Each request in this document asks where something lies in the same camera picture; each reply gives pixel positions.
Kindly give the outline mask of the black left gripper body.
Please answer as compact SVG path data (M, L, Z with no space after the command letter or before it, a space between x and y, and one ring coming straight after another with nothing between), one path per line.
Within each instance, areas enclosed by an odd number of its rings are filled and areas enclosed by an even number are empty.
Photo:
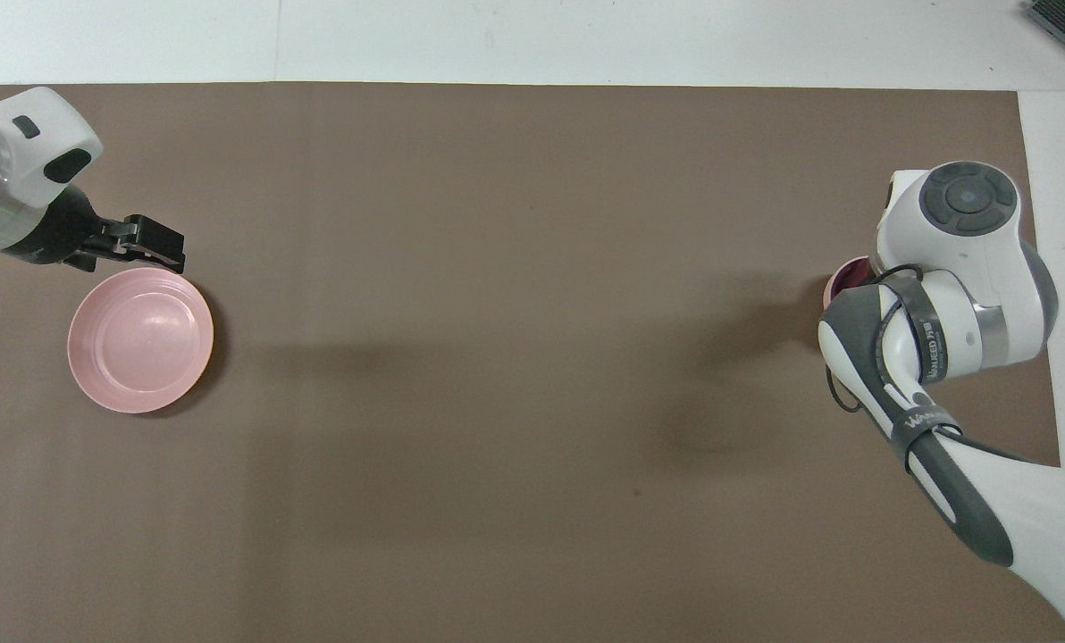
M105 231L106 222L96 215L86 192L70 186L46 208L36 228L5 253L35 265L93 267L109 253Z

